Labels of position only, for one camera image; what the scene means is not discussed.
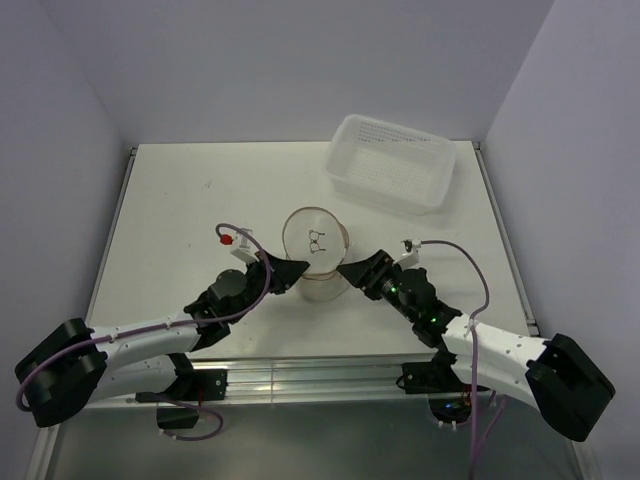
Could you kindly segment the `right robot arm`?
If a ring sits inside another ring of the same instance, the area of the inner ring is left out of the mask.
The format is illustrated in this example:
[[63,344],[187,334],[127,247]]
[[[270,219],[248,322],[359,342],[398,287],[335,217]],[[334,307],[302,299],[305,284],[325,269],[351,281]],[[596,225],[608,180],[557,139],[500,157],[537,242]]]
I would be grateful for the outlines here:
[[585,441],[615,396],[604,373],[572,338],[528,337],[473,322],[436,294],[424,268],[404,269],[385,251],[339,266],[354,288],[384,300],[435,354],[402,366],[408,394],[463,392],[472,385],[536,409],[555,431]]

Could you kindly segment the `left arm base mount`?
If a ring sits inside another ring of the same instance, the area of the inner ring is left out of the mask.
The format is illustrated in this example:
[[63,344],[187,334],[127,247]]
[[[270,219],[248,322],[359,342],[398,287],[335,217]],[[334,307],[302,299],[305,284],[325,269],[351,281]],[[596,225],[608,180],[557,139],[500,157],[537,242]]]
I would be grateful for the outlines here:
[[[161,435],[176,442],[199,442],[218,436],[225,426],[224,417],[208,402],[223,400],[226,387],[226,370],[194,370],[179,377],[164,392],[137,393],[135,401],[157,404],[156,425]],[[189,434],[200,420],[213,420],[214,429],[209,433]]]

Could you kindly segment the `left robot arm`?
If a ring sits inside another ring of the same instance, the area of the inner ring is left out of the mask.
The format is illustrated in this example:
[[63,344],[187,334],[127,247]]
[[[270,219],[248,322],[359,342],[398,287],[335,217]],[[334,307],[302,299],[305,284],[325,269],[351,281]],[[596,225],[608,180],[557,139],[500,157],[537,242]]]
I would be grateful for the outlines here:
[[244,271],[221,272],[181,312],[161,320],[110,328],[67,320],[16,365],[16,405],[46,428],[105,398],[143,393],[183,399],[195,386],[187,354],[225,339],[267,295],[286,293],[309,266],[260,254]]

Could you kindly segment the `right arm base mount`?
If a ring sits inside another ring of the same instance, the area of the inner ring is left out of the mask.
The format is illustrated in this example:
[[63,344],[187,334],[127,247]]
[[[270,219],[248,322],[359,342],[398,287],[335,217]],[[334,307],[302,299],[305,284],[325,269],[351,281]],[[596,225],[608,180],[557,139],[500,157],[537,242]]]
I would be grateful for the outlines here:
[[426,395],[438,425],[458,427],[470,420],[471,385],[462,382],[448,365],[435,360],[406,362],[401,370],[396,386],[406,395]]

